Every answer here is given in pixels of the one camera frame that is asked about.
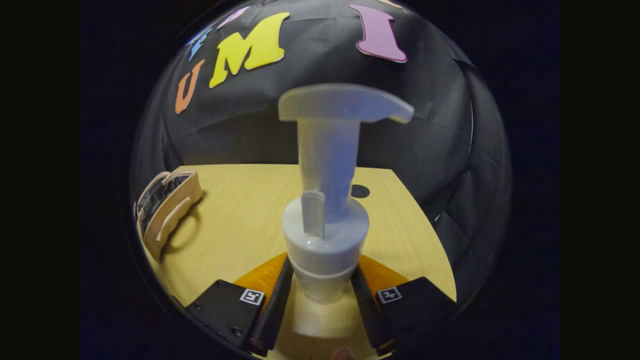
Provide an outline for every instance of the light wood surface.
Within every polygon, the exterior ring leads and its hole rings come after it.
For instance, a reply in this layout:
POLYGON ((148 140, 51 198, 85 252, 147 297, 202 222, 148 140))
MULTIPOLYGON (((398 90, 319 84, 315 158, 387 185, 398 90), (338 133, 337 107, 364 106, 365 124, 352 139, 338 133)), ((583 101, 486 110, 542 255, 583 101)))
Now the light wood surface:
MULTIPOLYGON (((160 263, 148 256, 167 292, 183 305, 215 280, 233 282, 286 251, 280 217, 302 192, 297 165, 199 165, 203 194, 170 237, 160 263)), ((357 168, 354 184, 370 189, 357 199, 369 214, 362 254, 412 280, 426 276, 456 300, 449 260, 431 224, 391 170, 357 168)), ((269 359, 329 359, 339 346, 356 359, 375 358, 347 286, 328 306, 309 302, 294 277, 276 348, 269 359)))

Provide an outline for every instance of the white pump bottle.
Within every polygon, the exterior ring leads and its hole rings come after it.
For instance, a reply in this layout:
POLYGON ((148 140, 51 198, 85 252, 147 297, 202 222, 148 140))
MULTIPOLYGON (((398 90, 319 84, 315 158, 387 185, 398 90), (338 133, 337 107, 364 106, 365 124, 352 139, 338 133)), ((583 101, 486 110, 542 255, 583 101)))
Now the white pump bottle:
POLYGON ((298 121, 303 184, 282 215, 289 259, 305 295, 329 304, 342 294, 369 230, 366 210, 350 196, 360 123, 405 124, 413 107, 375 88, 320 84, 285 92, 278 112, 280 120, 298 121))

